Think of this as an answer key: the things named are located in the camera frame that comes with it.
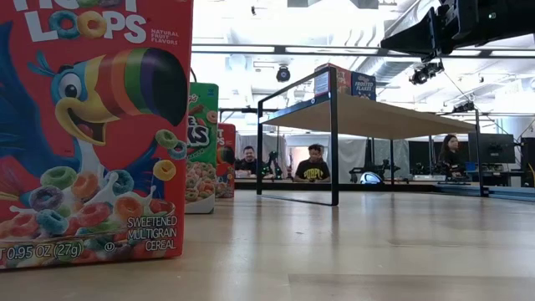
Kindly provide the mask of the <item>red Froot Loops cereal box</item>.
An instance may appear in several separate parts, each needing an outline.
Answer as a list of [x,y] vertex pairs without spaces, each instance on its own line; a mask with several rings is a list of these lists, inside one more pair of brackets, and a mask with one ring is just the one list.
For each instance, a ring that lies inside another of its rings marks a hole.
[[0,0],[0,269],[183,252],[193,0]]
[[216,198],[234,197],[235,191],[235,125],[219,123],[217,128]]
[[[321,69],[332,67],[336,70],[336,79],[337,84],[336,88],[339,94],[351,94],[351,76],[352,73],[344,68],[341,68],[335,64],[322,64],[314,69],[315,72],[318,72]],[[330,90],[330,79],[329,72],[320,74],[314,78],[314,89],[313,92],[315,95],[325,94]]]

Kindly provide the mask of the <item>white round device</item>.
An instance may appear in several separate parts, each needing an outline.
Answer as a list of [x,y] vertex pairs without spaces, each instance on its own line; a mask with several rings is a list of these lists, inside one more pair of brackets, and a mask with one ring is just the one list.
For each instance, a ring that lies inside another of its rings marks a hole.
[[383,184],[384,180],[378,174],[372,171],[366,171],[361,175],[359,183],[361,185],[379,185]]

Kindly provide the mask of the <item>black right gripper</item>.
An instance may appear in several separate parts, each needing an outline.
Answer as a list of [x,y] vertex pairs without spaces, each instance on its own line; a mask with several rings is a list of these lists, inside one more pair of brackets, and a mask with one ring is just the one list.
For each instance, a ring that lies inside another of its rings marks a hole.
[[450,54],[456,48],[482,46],[507,36],[508,0],[439,1],[441,5],[436,10],[430,8],[415,25],[384,38],[380,47],[425,58],[436,53]]

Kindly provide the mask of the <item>blue Frosted Flakes cereal box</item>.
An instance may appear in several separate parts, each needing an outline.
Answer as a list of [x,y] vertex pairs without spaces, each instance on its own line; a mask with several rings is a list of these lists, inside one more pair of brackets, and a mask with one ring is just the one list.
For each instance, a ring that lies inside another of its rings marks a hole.
[[351,76],[351,94],[376,101],[376,78],[373,75],[353,72]]

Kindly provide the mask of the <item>white curtain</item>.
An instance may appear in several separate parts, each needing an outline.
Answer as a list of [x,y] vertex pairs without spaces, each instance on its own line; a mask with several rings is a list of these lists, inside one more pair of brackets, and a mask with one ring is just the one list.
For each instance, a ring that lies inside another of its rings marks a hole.
[[283,137],[275,135],[262,135],[262,151],[258,151],[257,136],[256,135],[243,135],[242,133],[236,134],[235,155],[237,160],[242,160],[246,157],[244,149],[247,146],[253,148],[253,154],[256,159],[261,159],[265,164],[268,163],[269,154],[275,151],[278,155],[277,163],[282,171],[282,178],[288,175],[288,163],[287,163],[287,146]]
[[[390,161],[390,141],[364,137],[339,139],[339,182],[350,183],[349,172],[354,167],[382,166]],[[395,178],[406,178],[410,174],[410,152],[407,140],[393,141]]]

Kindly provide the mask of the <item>green Apple Jacks cereal box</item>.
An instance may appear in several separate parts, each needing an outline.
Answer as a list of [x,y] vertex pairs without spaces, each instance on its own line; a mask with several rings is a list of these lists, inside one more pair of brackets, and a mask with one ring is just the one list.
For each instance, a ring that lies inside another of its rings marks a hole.
[[218,86],[191,83],[187,128],[186,214],[209,214],[217,179]]

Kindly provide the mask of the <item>long background desk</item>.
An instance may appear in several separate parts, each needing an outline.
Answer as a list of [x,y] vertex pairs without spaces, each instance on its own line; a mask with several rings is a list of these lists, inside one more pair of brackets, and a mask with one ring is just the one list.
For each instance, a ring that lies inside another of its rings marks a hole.
[[[293,182],[290,180],[263,180],[261,188],[263,191],[330,191],[330,183],[304,183]],[[257,190],[255,179],[237,179],[235,180],[236,190]],[[354,184],[340,183],[339,191],[397,191],[397,192],[437,192],[435,185],[424,183],[395,183],[391,184]]]

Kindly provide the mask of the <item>black ceiling spotlight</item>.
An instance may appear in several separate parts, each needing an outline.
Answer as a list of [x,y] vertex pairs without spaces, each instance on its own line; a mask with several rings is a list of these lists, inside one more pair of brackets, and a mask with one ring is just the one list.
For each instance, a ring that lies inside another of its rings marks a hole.
[[424,63],[420,67],[414,69],[414,73],[409,77],[409,81],[413,85],[421,85],[426,83],[429,79],[436,77],[444,70],[444,64],[441,60],[438,63]]
[[465,100],[465,101],[462,101],[462,102],[454,105],[451,113],[452,114],[465,113],[465,112],[473,111],[475,109],[476,109],[476,107],[475,107],[475,104],[474,104],[473,101]]

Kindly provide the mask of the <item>person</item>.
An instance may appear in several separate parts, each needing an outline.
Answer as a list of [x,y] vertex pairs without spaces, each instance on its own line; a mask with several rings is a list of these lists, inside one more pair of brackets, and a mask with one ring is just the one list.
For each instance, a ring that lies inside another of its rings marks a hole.
[[295,172],[296,182],[330,182],[330,172],[326,161],[323,159],[323,147],[320,144],[312,144],[308,147],[309,158],[301,161]]
[[248,145],[243,149],[243,158],[235,162],[237,178],[256,178],[257,177],[257,157],[252,146]]
[[438,157],[438,164],[448,177],[461,177],[463,165],[457,152],[459,151],[459,140],[455,135],[448,134],[444,138],[441,152]]

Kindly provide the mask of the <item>black computer monitor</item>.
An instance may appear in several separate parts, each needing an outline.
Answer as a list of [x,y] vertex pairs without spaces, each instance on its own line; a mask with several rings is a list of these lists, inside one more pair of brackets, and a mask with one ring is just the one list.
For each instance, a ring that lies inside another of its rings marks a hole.
[[513,135],[507,134],[468,134],[469,161],[484,164],[513,164],[515,162],[515,143]]
[[522,187],[535,187],[535,138],[521,138]]

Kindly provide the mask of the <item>wooden shelf with black frame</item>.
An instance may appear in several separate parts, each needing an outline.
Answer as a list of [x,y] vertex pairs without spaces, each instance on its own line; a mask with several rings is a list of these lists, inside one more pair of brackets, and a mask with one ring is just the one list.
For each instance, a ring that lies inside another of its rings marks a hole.
[[[298,102],[285,109],[265,110],[269,100],[317,77],[326,76],[327,91],[312,99]],[[330,207],[339,204],[339,135],[356,135],[379,138],[390,142],[390,155],[394,154],[394,141],[447,133],[481,135],[480,114],[475,112],[476,123],[453,120],[444,115],[408,110],[405,108],[339,94],[337,70],[327,66],[309,74],[261,99],[257,103],[257,156],[263,155],[263,127],[282,126],[303,130],[328,132],[330,169]]]

